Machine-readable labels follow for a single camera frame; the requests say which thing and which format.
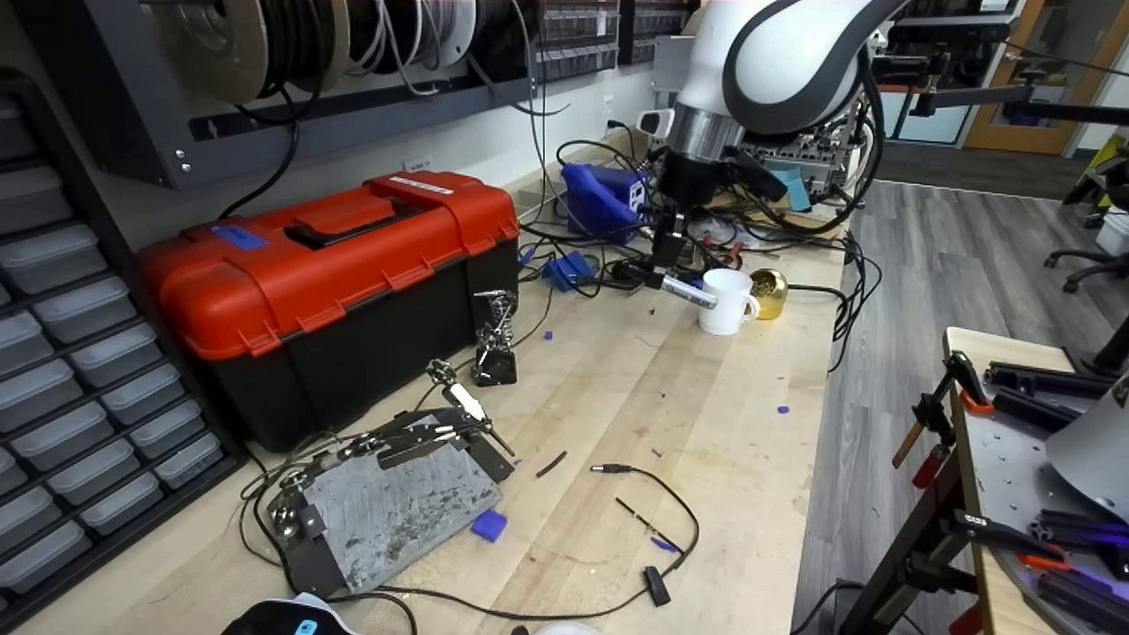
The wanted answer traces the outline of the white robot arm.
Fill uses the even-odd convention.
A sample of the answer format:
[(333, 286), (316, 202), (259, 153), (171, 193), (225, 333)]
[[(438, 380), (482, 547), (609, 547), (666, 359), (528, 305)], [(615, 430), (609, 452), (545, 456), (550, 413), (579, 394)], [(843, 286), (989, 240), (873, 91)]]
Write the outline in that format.
[(651, 260), (689, 250), (689, 215), (723, 172), (744, 135), (786, 140), (833, 122), (865, 77), (870, 36), (906, 0), (702, 0), (689, 77), (651, 193)]

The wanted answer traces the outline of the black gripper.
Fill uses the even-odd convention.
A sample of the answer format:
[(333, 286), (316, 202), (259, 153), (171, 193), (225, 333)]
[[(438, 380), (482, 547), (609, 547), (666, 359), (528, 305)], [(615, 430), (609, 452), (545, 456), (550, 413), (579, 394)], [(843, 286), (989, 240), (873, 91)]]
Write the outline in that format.
[(658, 236), (651, 240), (649, 265), (657, 273), (670, 269), (670, 260), (672, 269), (689, 269), (691, 260), (689, 240), (672, 233), (684, 229), (689, 211), (705, 210), (727, 187), (744, 187), (746, 193), (769, 199), (769, 202), (778, 202), (786, 193), (786, 187), (751, 159), (696, 162), (678, 153), (663, 157), (657, 172), (657, 193), (651, 193)]

